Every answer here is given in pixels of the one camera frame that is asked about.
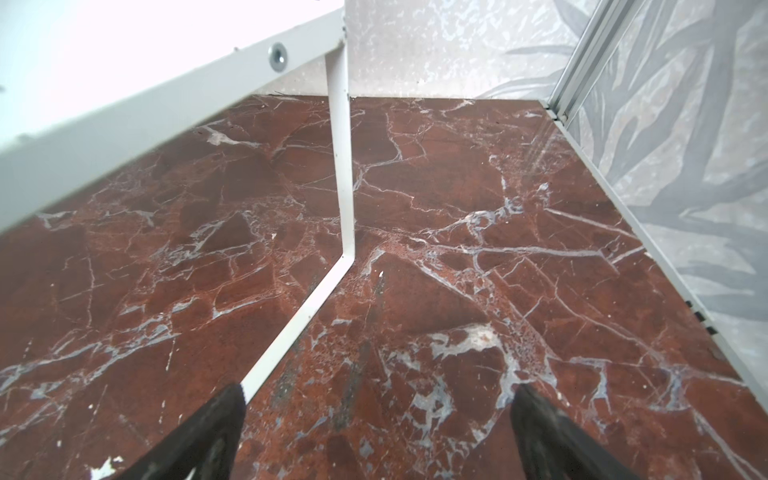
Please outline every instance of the white metal frame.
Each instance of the white metal frame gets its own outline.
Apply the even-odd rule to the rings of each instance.
[[[352,128],[349,121],[349,81],[347,75],[346,44],[326,55],[328,104],[333,136],[333,163],[336,169],[336,190],[339,195],[342,254],[325,278],[307,297],[283,331],[245,375],[240,383],[245,402],[259,391],[280,360],[288,352],[317,310],[325,303],[336,285],[355,261],[355,212],[352,179]]]
[[[190,15],[196,15],[191,20],[202,25],[219,25],[221,32],[212,35],[205,31],[206,38],[201,40],[203,32],[194,22],[177,22],[178,19],[173,18],[168,23],[180,25],[182,30],[179,33],[186,37],[181,42],[173,37],[167,40],[171,43],[160,45],[145,41],[143,46],[137,47],[139,52],[134,51],[134,35],[123,35],[124,32],[120,31],[122,27],[113,25],[116,32],[112,34],[108,28],[105,33],[108,37],[98,39],[100,45],[106,43],[108,49],[130,54],[130,58],[125,59],[126,65],[120,65],[120,58],[108,60],[116,61],[116,65],[125,71],[137,72],[136,83],[125,83],[122,90],[104,82],[90,81],[88,72],[72,72],[67,65],[57,71],[58,78],[50,72],[42,74],[39,65],[45,63],[41,58],[50,60],[52,65],[62,58],[58,38],[47,35],[49,29],[61,23],[59,13],[69,14],[67,18],[71,22],[67,25],[69,37],[60,36],[79,45],[78,42],[90,41],[87,35],[93,36],[92,31],[82,35],[78,31],[80,25],[88,29],[89,25],[93,25],[89,18],[100,18],[103,14],[100,8],[111,7],[104,7],[104,3],[96,0],[45,0],[44,5],[37,5],[40,1],[11,0],[6,10],[0,12],[0,27],[5,28],[0,28],[0,54],[7,53],[14,57],[11,61],[0,62],[0,232],[216,114],[257,88],[325,55],[343,252],[243,379],[241,385],[248,403],[355,259],[343,0],[223,0],[221,5],[217,4],[215,12],[201,0],[190,0],[201,5],[188,5],[184,0],[180,8],[166,5],[170,14],[190,12]],[[141,1],[152,4],[151,0]],[[153,15],[145,15],[135,2],[109,5],[127,8],[129,13],[137,14],[137,22],[158,21]],[[56,15],[41,15],[49,7],[55,7]],[[209,20],[208,15],[218,17]],[[242,28],[231,28],[232,15],[243,22],[240,25]],[[129,25],[133,31],[147,35],[142,26],[147,27]],[[154,34],[159,35],[156,40],[166,41],[163,32],[156,31]],[[27,40],[30,38],[37,39],[37,42],[33,41],[34,45],[28,47],[26,45],[30,43]],[[196,45],[184,43],[199,44],[200,41],[209,41],[209,38],[218,43],[197,45],[200,46],[199,51],[195,49]],[[182,44],[182,51],[178,52],[178,58],[168,59],[175,62],[174,67],[167,69],[165,77],[159,78],[152,68],[165,66],[167,59],[163,55],[167,52],[164,48],[172,49],[173,41]],[[287,51],[287,63],[282,71],[275,71],[270,65],[270,49],[277,43]],[[83,62],[94,75],[104,73],[104,59],[100,63],[87,48],[73,52],[76,58],[69,58],[70,52],[66,51],[64,60]],[[80,108],[82,112],[73,113],[70,110],[68,115],[60,115],[56,121],[36,124],[35,116],[30,116],[29,109],[42,117],[55,118],[61,113],[47,110],[47,104],[38,100],[61,88],[62,78],[74,84],[78,89],[75,93],[82,95],[83,102],[75,105],[75,110]],[[92,102],[88,103],[94,100],[93,96],[89,97],[89,89],[92,88],[102,88],[108,93],[106,102],[97,108]],[[138,92],[127,95],[126,92],[131,89]],[[67,91],[57,93],[66,95]],[[26,127],[18,124],[25,121],[27,125],[36,127],[20,130]]]

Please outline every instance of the gray leaf pattern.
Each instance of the gray leaf pattern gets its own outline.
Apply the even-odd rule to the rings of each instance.
[[[568,0],[552,1],[568,30],[570,30],[575,38],[580,38],[587,28],[589,15],[569,3]],[[563,55],[570,58],[575,49],[575,43],[573,45],[529,45],[507,50],[505,55]],[[553,71],[548,75],[533,78],[515,78],[480,94],[478,98],[549,98],[564,70],[563,66],[563,68]]]

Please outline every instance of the textured wall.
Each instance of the textured wall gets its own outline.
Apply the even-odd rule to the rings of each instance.
[[[570,127],[768,389],[768,2],[648,0]]]
[[[347,0],[350,93],[546,98],[597,3]],[[323,60],[304,65],[260,92],[325,94]]]

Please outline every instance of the aluminum frame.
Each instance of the aluminum frame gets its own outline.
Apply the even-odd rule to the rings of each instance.
[[[355,212],[353,204],[352,129],[349,116],[349,77],[347,74],[346,43],[326,55],[328,105],[333,137],[333,165],[336,170],[336,190],[339,196],[342,254],[315,290],[283,327],[280,334],[245,375],[243,387],[248,403],[266,382],[317,310],[325,303],[355,261]]]
[[[601,0],[548,103],[565,127],[584,103],[644,0]]]

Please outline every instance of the white paint speck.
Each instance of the white paint speck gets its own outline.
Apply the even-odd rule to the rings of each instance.
[[[108,476],[117,472],[117,470],[112,468],[112,457],[107,457],[101,467],[89,467],[89,469],[91,470],[91,480],[101,480],[102,478],[107,478]]]
[[[176,339],[174,338],[173,344],[170,346],[170,353],[168,353],[168,362],[165,364],[165,371],[167,372],[170,368],[170,359],[174,356],[174,347],[176,346]]]

